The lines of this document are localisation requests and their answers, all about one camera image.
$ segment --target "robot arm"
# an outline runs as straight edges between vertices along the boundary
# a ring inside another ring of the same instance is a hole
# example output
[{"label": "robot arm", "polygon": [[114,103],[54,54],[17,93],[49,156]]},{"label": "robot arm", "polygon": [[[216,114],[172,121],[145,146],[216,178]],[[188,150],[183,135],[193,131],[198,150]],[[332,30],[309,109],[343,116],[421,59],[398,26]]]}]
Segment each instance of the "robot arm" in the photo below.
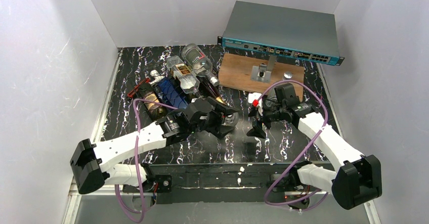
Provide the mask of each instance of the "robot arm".
[{"label": "robot arm", "polygon": [[[136,137],[138,152],[163,148],[198,131],[207,131],[218,138],[225,137],[235,127],[222,125],[223,117],[237,112],[209,97],[198,99],[184,110],[174,110],[140,130],[124,136],[91,144],[89,139],[77,144],[70,165],[80,194],[88,194],[103,185],[138,186],[135,166],[118,164],[134,156]],[[139,166],[142,181],[150,175],[150,169]]]},{"label": "robot arm", "polygon": [[[256,120],[247,135],[265,138],[262,124],[270,128],[271,122],[287,120],[307,137],[313,138],[322,128],[322,115],[308,103],[299,102],[292,84],[278,86],[275,91],[277,104],[274,106],[267,104],[266,98],[253,105],[249,115],[255,116]],[[260,95],[249,94],[249,102],[254,102]],[[380,161],[374,155],[364,156],[350,146],[330,125],[322,130],[314,144],[329,159],[334,171],[303,162],[289,172],[288,177],[294,181],[288,183],[311,185],[332,193],[344,209],[351,209],[381,196]]]}]

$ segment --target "cable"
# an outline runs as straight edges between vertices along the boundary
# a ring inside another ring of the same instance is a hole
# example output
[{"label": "cable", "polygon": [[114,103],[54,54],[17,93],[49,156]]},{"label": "cable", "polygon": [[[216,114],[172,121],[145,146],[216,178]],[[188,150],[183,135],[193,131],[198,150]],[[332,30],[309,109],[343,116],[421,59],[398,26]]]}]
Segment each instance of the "cable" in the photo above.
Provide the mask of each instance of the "cable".
[{"label": "cable", "polygon": [[306,188],[303,187],[303,190],[301,191],[301,193],[299,195],[296,195],[297,197],[302,197],[302,196],[306,196],[308,195],[308,193],[310,192],[310,186],[307,185],[307,190],[305,190]]},{"label": "cable", "polygon": [[[136,114],[136,119],[137,119],[137,132],[140,134],[140,130],[142,129],[141,123],[140,123],[140,117],[139,117],[139,110],[137,109],[137,102],[146,102],[146,103],[152,103],[152,104],[158,104],[170,109],[177,109],[175,107],[172,107],[170,105],[167,104],[163,104],[160,102],[155,102],[155,101],[151,101],[151,100],[146,100],[146,99],[134,99],[133,100],[133,108],[134,108],[134,112]],[[142,201],[142,211],[138,211],[136,212],[135,210],[131,210],[128,206],[125,205],[125,203],[122,200],[122,197],[120,195],[120,190],[119,190],[119,185],[115,185],[115,194],[116,197],[118,199],[119,202],[119,206],[121,207],[122,211],[125,213],[125,215],[128,216],[128,218],[130,220],[132,220],[135,223],[141,223],[143,221],[143,219],[145,218],[145,212],[146,212],[146,207],[145,207],[145,197],[144,197],[144,191],[143,191],[143,183],[142,183],[142,177],[140,175],[140,168],[139,168],[139,134],[137,134],[136,137],[136,146],[134,147],[134,162],[136,165],[136,172],[137,172],[137,182],[139,184],[139,191],[140,191],[140,199]],[[129,213],[141,213],[140,218],[139,219],[134,219],[134,217]]]},{"label": "cable", "polygon": [[[290,169],[293,166],[295,166],[295,164],[298,162],[298,160],[305,154],[305,152],[310,148],[310,146],[314,143],[314,141],[317,139],[317,137],[319,137],[319,135],[322,133],[322,128],[325,127],[326,124],[328,123],[328,110],[326,109],[326,106],[323,104],[322,100],[320,100],[320,98],[310,88],[308,88],[306,85],[304,85],[303,83],[301,83],[299,81],[295,81],[295,80],[282,80],[282,81],[278,81],[276,83],[273,83],[271,86],[269,86],[261,94],[261,96],[258,98],[258,102],[273,87],[275,87],[277,85],[280,85],[280,84],[289,83],[289,82],[296,83],[296,84],[302,86],[303,88],[305,88],[317,100],[317,102],[320,104],[320,106],[323,109],[323,113],[324,113],[325,117],[324,117],[324,121],[323,121],[323,124],[321,126],[321,129],[314,135],[314,137],[310,140],[310,142],[306,145],[306,147],[304,147],[304,149],[300,152],[300,154],[292,161],[292,163],[286,168],[286,170],[284,170],[282,172],[282,174],[280,175],[280,177],[278,179],[276,179],[274,181],[274,183],[272,183],[271,186],[265,192],[265,194],[264,194],[264,201],[265,201],[265,203],[268,204],[268,205],[273,205],[273,206],[289,205],[289,204],[292,204],[292,203],[296,203],[296,202],[299,202],[301,200],[307,199],[310,196],[314,195],[315,193],[321,191],[320,189],[316,189],[315,191],[313,191],[312,193],[310,193],[310,194],[308,194],[306,196],[303,196],[303,197],[298,198],[296,200],[291,200],[291,201],[286,201],[286,202],[274,203],[274,202],[268,201],[268,195],[271,193],[271,191],[273,190],[273,188],[286,176],[286,174],[290,171]],[[310,208],[307,208],[305,210],[311,210],[314,207],[316,207],[317,205],[319,205],[326,198],[326,195],[316,205],[314,205],[314,206],[312,206]]]},{"label": "cable", "polygon": [[155,193],[156,193],[156,190],[157,190],[157,189],[158,189],[158,183],[156,183],[155,189],[153,190],[153,200],[154,200],[154,201],[156,201]]}]

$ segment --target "black tabletop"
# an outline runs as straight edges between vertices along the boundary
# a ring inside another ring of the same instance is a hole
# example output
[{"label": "black tabletop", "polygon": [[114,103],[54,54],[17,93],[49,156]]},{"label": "black tabletop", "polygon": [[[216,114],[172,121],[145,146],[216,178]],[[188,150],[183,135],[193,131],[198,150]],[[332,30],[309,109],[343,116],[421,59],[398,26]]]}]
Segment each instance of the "black tabletop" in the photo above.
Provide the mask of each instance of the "black tabletop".
[{"label": "black tabletop", "polygon": [[[267,55],[226,49],[218,45],[200,47],[218,68],[222,64],[225,53],[268,59]],[[127,93],[133,88],[133,84],[139,83],[144,77],[150,77],[150,71],[153,69],[157,69],[166,75],[166,58],[180,55],[182,48],[183,46],[123,49],[103,128],[102,141],[111,140],[137,130],[136,116],[132,102],[126,96]],[[311,62],[286,58],[277,58],[277,61],[304,67],[304,84],[323,100],[328,108],[328,123],[337,131],[317,66]],[[219,90],[225,102],[241,110],[239,113],[240,120],[232,134],[224,139],[217,139],[209,133],[198,132],[189,136],[184,142],[141,154],[140,162],[151,164],[291,162],[309,142],[303,133],[286,122],[273,123],[272,128],[267,130],[268,138],[266,140],[247,137],[246,133],[251,128],[253,121],[247,116],[249,109],[248,92],[221,86]],[[304,101],[317,105],[315,99],[309,95],[309,93],[304,92]],[[140,113],[140,118],[142,127],[152,122],[144,111]],[[327,160],[315,146],[308,150],[305,159],[310,161]]]}]

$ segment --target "wooden board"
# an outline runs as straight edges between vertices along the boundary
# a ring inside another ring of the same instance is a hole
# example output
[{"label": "wooden board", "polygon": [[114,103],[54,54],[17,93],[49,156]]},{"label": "wooden board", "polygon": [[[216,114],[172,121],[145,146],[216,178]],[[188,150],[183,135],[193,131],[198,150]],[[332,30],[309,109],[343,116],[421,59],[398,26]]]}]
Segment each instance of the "wooden board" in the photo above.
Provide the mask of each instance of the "wooden board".
[{"label": "wooden board", "polygon": [[[273,83],[282,80],[286,71],[292,72],[293,80],[304,82],[304,67],[293,66],[276,62],[271,73],[270,83],[254,81],[250,79],[253,66],[259,66],[261,63],[268,64],[268,61],[255,59],[246,56],[233,54],[224,54],[221,68],[219,70],[219,81],[221,86],[226,86],[248,92],[263,93]],[[303,87],[293,84],[296,95],[300,100],[303,99]]]}]

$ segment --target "white enclosure wall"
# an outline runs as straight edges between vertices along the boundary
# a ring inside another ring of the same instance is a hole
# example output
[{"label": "white enclosure wall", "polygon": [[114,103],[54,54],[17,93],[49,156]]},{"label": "white enclosure wall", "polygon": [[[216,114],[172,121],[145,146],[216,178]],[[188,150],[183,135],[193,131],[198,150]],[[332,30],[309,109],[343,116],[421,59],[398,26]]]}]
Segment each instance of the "white enclosure wall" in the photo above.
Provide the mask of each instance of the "white enclosure wall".
[{"label": "white enclosure wall", "polygon": [[348,142],[382,165],[383,223],[427,223],[429,0],[341,0],[345,61],[323,71]]},{"label": "white enclosure wall", "polygon": [[[236,0],[92,0],[118,47],[216,44]],[[333,13],[339,0],[239,0]]]},{"label": "white enclosure wall", "polygon": [[117,49],[91,0],[0,0],[0,222],[60,223]]}]

